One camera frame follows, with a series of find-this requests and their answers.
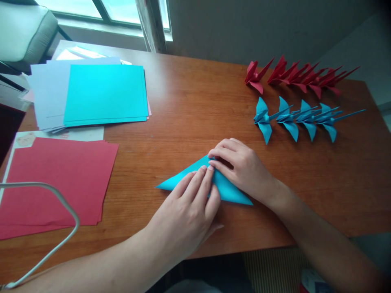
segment red paper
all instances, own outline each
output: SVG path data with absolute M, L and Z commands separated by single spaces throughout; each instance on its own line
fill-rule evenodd
M 273 60 L 274 58 L 262 69 L 260 73 L 257 72 L 258 61 L 255 62 L 251 61 L 250 65 L 247 68 L 246 79 L 244 80 L 246 85 L 251 85 L 257 91 L 259 91 L 260 94 L 263 94 L 264 88 L 262 87 L 261 84 L 261 78 L 266 74 Z
M 73 226 L 64 225 L 0 225 L 0 240 L 64 229 Z
M 268 83 L 273 85 L 278 85 L 281 82 L 283 82 L 287 85 L 296 85 L 304 93 L 307 92 L 307 86 L 308 86 L 310 89 L 312 89 L 315 92 L 316 96 L 320 100 L 322 95 L 322 89 L 329 89 L 333 91 L 336 94 L 336 96 L 339 96 L 340 91 L 335 87 L 335 85 L 359 68 L 357 67 L 348 73 L 346 73 L 346 71 L 343 71 L 337 76 L 335 76 L 335 72 L 341 69 L 342 66 L 338 67 L 337 69 L 323 68 L 315 73 L 314 69 L 319 64 L 319 62 L 312 67 L 308 63 L 304 65 L 303 68 L 298 69 L 297 66 L 299 62 L 300 61 L 293 63 L 293 65 L 288 70 L 285 70 L 287 61 L 285 61 L 284 55 L 282 55 L 276 68 L 273 70 L 272 74 L 270 75 L 270 78 L 268 79 Z M 254 71 L 250 72 L 249 69 L 247 70 L 248 74 L 246 77 L 246 84 L 248 83 L 249 74 L 254 73 Z
M 31 148 L 15 150 L 7 182 L 48 183 L 75 209 L 81 225 L 96 225 L 117 150 L 117 144 L 104 142 L 36 138 Z M 48 224 L 75 224 L 51 191 L 39 187 L 4 190 L 0 225 Z

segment window frame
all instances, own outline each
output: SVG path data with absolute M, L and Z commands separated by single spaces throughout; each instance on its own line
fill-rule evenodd
M 168 5 L 168 0 L 165 0 L 167 3 L 167 16 L 168 16 L 168 23 L 169 23 L 169 28 L 163 28 L 165 33 L 171 34 L 171 18 L 170 18 L 170 9 Z M 80 20 L 80 21 L 85 21 L 85 22 L 92 22 L 92 23 L 98 23 L 98 24 L 107 24 L 111 26 L 121 26 L 125 28 L 131 28 L 135 30 L 141 31 L 141 24 L 134 23 L 134 22 L 122 22 L 118 20 L 112 20 L 110 19 L 109 14 L 107 13 L 107 10 L 102 2 L 102 0 L 92 0 L 94 3 L 95 7 L 97 8 L 99 14 L 101 15 L 102 18 L 96 18 L 96 17 L 91 17 L 87 15 L 78 15 L 78 14 L 73 14 L 73 13 L 66 13 L 66 12 L 60 12 L 60 11 L 53 11 L 53 15 L 55 17 L 61 17 L 61 18 L 66 18 L 66 19 L 71 19 L 71 20 Z

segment gray chair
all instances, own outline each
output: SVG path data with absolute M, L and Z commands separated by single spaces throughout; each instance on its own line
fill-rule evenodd
M 57 33 L 71 40 L 34 0 L 0 0 L 0 73 L 29 73 L 31 64 L 45 61 Z

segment wire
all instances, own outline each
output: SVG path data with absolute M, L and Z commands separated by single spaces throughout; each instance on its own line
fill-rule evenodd
M 41 182 L 0 183 L 0 188 L 17 188 L 17 187 L 28 187 L 28 186 L 43 187 L 53 192 L 57 196 L 58 200 L 73 216 L 76 225 L 73 228 L 72 232 L 62 242 L 60 242 L 59 245 L 53 248 L 43 259 L 41 259 L 41 261 L 37 263 L 35 267 L 33 267 L 26 275 L 21 277 L 18 281 L 7 284 L 5 286 L 5 289 L 15 288 L 16 286 L 19 286 L 22 282 L 24 282 L 29 276 L 31 276 L 32 273 L 34 273 L 40 266 L 42 266 L 43 263 L 45 263 L 49 257 L 51 257 L 61 246 L 63 246 L 76 233 L 77 229 L 80 226 L 80 220 L 75 210 L 68 204 L 64 196 L 53 186 Z
M 15 89 L 14 87 L 9 87 L 9 88 L 12 89 L 12 90 L 18 91 L 18 92 L 22 92 L 22 91 L 20 91 L 20 90 L 18 90 L 18 89 Z

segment window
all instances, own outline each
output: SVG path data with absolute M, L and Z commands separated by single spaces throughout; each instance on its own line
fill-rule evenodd
M 141 29 L 135 0 L 36 0 L 63 18 Z M 171 32 L 167 0 L 159 0 L 165 32 Z

